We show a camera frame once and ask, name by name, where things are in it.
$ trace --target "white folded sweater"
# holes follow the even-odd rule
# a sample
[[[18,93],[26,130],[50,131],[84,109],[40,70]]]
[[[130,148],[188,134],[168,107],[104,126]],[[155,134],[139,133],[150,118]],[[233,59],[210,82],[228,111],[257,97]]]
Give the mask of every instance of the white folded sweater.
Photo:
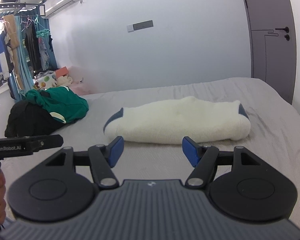
[[[213,103],[195,97],[163,100],[121,108],[109,118],[104,133],[109,140],[181,144],[184,136],[195,142],[239,140],[251,124],[240,101]]]

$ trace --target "orange box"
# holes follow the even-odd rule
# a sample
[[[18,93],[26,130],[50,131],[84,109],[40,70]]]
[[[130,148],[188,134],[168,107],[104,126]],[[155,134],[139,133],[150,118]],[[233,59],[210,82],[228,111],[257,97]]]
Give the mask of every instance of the orange box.
[[[65,76],[67,74],[69,74],[69,70],[67,69],[67,67],[59,68],[58,70],[56,70],[56,78]]]

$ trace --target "gray door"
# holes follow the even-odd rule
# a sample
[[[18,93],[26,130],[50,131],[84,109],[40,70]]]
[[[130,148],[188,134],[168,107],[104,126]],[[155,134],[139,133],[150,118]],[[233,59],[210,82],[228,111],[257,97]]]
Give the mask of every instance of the gray door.
[[[252,77],[272,86],[292,103],[297,66],[290,0],[246,0],[252,40]]]

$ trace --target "white logo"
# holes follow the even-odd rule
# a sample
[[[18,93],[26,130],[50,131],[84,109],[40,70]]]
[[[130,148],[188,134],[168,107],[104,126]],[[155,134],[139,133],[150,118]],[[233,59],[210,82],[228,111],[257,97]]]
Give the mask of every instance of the white logo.
[[[13,147],[0,147],[0,152],[2,151],[17,151],[17,150],[21,150],[21,146],[13,146]]]
[[[156,183],[154,181],[148,182],[148,186],[153,187],[154,185],[156,185]]]

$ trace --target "gray bed sheet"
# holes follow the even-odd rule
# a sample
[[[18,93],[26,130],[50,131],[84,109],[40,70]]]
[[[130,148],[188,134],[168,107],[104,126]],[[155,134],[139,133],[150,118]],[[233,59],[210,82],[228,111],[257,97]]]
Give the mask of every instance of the gray bed sheet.
[[[64,146],[72,146],[76,151],[86,150],[94,144],[108,143],[102,131],[103,125],[121,107],[186,96],[212,102],[241,101],[251,121],[249,136],[240,141],[212,142],[212,145],[220,150],[233,150],[234,146],[243,145],[292,180],[298,189],[298,201],[290,219],[300,227],[300,116],[261,80],[230,78],[191,85],[87,95],[85,98],[90,107],[87,116],[55,133],[63,136]],[[7,187],[56,150],[44,150],[33,156],[2,161]],[[185,182],[192,170],[181,146],[131,142],[125,143],[124,152],[113,168],[121,182],[124,179],[181,179]],[[221,167],[217,176],[229,171],[229,166]],[[78,167],[77,172],[91,179],[89,168]]]

